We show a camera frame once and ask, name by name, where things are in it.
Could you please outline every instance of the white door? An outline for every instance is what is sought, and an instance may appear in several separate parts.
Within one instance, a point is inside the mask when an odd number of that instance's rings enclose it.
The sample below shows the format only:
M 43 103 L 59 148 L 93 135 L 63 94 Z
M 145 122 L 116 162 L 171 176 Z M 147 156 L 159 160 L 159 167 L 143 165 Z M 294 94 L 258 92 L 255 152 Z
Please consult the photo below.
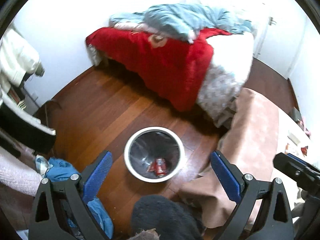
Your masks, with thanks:
M 307 15 L 295 0 L 268 0 L 270 22 L 256 58 L 284 78 L 296 60 Z

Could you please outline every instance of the pink cloth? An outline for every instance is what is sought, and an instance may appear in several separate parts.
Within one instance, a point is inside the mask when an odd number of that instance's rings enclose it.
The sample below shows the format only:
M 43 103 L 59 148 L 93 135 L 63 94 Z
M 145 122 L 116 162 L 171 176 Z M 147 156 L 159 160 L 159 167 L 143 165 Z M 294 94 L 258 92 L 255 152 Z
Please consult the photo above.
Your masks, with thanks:
M 220 151 L 230 163 L 257 180 L 269 181 L 273 170 L 272 160 L 278 144 L 278 107 L 263 95 L 243 88 L 236 99 L 237 112 L 231 130 L 220 142 Z M 179 196 L 187 203 L 202 207 L 204 226 L 222 226 L 235 203 L 230 201 L 211 167 L 203 176 L 187 182 Z M 249 223 L 253 223 L 261 202 L 256 202 Z
M 41 175 L 0 147 L 0 182 L 27 195 L 35 196 Z

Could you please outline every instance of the blue blanket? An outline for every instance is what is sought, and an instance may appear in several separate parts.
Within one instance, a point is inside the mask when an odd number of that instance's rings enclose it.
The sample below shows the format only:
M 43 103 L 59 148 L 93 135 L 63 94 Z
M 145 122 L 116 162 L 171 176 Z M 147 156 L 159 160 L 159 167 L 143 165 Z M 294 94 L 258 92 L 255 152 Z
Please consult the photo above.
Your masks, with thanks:
M 235 14 L 224 8 L 184 3 L 154 5 L 145 12 L 118 13 L 110 17 L 111 27 L 120 22 L 144 22 L 181 41 L 188 41 L 192 30 L 197 33 L 203 28 L 219 28 L 240 34 L 252 28 L 250 21 L 240 24 Z

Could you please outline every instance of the blue cloth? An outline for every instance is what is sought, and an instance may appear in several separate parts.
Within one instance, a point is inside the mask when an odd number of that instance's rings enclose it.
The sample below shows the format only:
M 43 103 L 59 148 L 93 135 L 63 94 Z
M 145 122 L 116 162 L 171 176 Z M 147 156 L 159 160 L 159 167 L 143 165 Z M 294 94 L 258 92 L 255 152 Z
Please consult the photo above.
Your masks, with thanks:
M 65 160 L 50 158 L 49 163 L 52 164 L 53 167 L 46 172 L 44 177 L 50 179 L 52 182 L 67 180 L 72 174 L 81 174 Z M 113 235 L 113 223 L 101 201 L 95 197 L 92 201 L 88 202 L 87 206 L 102 230 L 111 239 Z M 75 227 L 71 220 L 69 220 L 69 225 Z
M 251 31 L 250 21 L 240 24 L 238 20 L 224 8 L 176 3 L 153 5 L 145 12 L 114 14 L 110 17 L 110 25 L 113 27 L 119 22 L 144 22 L 174 39 L 188 41 L 191 30 L 197 33 L 203 28 L 218 28 L 234 34 Z

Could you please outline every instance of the red soda can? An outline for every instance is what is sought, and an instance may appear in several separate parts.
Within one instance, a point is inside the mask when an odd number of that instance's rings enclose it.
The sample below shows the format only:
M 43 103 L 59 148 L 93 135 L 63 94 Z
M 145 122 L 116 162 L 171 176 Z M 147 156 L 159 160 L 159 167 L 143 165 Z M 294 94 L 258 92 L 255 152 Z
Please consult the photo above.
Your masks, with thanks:
M 167 165 L 165 164 L 165 159 L 157 158 L 155 160 L 155 172 L 157 177 L 163 177 L 167 175 Z

